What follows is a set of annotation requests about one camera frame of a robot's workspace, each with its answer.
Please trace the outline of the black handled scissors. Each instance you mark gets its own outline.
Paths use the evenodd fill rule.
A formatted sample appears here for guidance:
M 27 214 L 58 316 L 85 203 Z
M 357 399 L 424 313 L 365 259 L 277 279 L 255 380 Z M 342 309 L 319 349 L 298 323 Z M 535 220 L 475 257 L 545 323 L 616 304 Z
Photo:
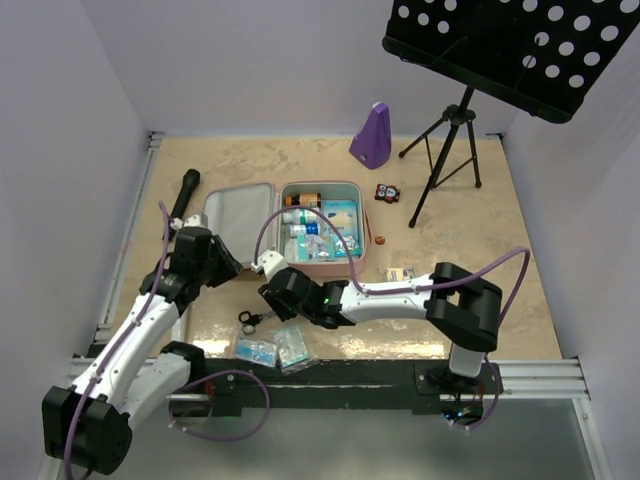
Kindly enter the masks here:
M 250 311 L 246 310 L 239 313 L 238 321 L 243 325 L 255 327 L 264 320 L 273 318 L 274 316 L 275 313 L 273 311 L 268 311 L 266 313 L 251 313 Z

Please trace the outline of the teal topped zip bag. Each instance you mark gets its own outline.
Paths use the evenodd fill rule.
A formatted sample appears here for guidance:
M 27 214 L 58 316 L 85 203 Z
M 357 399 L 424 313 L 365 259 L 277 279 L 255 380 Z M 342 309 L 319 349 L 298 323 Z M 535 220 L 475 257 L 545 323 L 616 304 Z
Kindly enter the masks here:
M 327 238 L 315 234 L 297 236 L 296 260 L 298 262 L 326 262 L 334 259 L 334 247 Z

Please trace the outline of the white blue small bottle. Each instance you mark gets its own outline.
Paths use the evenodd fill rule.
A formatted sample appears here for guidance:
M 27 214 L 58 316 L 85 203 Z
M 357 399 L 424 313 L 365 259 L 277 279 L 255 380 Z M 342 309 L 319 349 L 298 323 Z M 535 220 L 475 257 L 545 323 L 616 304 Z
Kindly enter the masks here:
M 289 234 L 291 237 L 297 237 L 298 235 L 318 235 L 319 225 L 317 223 L 292 224 L 289 226 Z

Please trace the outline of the pink medicine kit case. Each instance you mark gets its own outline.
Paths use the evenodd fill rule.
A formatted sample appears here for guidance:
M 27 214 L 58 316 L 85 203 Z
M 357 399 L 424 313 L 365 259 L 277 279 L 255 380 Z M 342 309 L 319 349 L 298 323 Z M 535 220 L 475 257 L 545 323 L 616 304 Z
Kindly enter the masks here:
M 299 193 L 318 193 L 322 203 L 327 200 L 353 200 L 358 208 L 358 222 L 362 253 L 354 258 L 340 232 L 322 213 L 320 208 L 285 206 L 284 197 Z M 289 234 L 290 224 L 282 222 L 286 210 L 301 208 L 315 210 L 318 215 L 319 236 L 330 240 L 324 233 L 326 222 L 342 241 L 345 258 L 326 262 L 298 262 L 296 238 Z M 372 236 L 363 196 L 358 185 L 347 181 L 294 182 L 278 189 L 268 182 L 228 187 L 211 192 L 204 203 L 209 228 L 224 240 L 232 255 L 248 267 L 255 253 L 276 250 L 292 266 L 312 277 L 348 276 L 360 273 L 365 264 Z

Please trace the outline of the white green bottle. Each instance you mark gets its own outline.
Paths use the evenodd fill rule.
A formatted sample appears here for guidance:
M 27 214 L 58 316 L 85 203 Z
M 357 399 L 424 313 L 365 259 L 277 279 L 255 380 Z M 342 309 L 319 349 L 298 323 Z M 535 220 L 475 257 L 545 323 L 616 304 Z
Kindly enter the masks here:
M 282 213 L 282 222 L 290 225 L 308 225 L 318 222 L 317 212 L 313 209 L 306 210 L 295 208 Z

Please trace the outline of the brown medicine bottle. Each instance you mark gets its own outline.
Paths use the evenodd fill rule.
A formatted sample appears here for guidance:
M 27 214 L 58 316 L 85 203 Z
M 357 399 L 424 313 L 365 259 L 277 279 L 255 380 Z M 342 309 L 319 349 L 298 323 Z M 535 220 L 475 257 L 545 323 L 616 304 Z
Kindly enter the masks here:
M 304 206 L 311 208 L 320 208 L 321 204 L 322 198 L 318 193 L 299 193 L 284 197 L 284 205 L 287 207 Z

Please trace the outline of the large blue packet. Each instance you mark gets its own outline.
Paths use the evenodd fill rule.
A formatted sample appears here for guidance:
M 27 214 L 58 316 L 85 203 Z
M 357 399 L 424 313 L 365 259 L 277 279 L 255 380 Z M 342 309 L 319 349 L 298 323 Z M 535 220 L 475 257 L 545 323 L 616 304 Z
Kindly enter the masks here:
M 351 255 L 356 258 L 362 253 L 360 230 L 358 222 L 358 208 L 353 200 L 327 200 L 322 203 L 322 213 L 344 238 Z M 334 247 L 335 258 L 345 258 L 346 249 L 333 229 L 323 223 L 324 233 Z

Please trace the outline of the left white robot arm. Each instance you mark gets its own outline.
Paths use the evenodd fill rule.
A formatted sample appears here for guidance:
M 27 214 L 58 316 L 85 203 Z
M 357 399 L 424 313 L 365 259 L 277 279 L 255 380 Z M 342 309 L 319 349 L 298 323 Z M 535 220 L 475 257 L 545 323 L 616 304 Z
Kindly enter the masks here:
M 205 385 L 204 352 L 185 342 L 170 342 L 153 366 L 142 366 L 202 288 L 218 287 L 241 270 L 221 237 L 206 227 L 184 227 L 172 245 L 164 245 L 127 319 L 101 353 L 69 386 L 54 386 L 43 398 L 45 452 L 62 460 L 67 477 L 76 466 L 113 473 L 137 424 L 173 391 Z

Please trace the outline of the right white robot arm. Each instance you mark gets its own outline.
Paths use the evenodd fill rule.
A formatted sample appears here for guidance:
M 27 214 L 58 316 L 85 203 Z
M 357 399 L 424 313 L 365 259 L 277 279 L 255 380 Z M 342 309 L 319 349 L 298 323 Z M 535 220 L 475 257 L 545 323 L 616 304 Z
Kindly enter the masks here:
M 383 319 L 430 322 L 452 342 L 445 379 L 459 393 L 480 382 L 485 356 L 497 349 L 502 290 L 452 263 L 406 281 L 360 285 L 319 284 L 283 259 L 252 268 L 265 278 L 259 294 L 283 321 L 301 316 L 325 329 Z

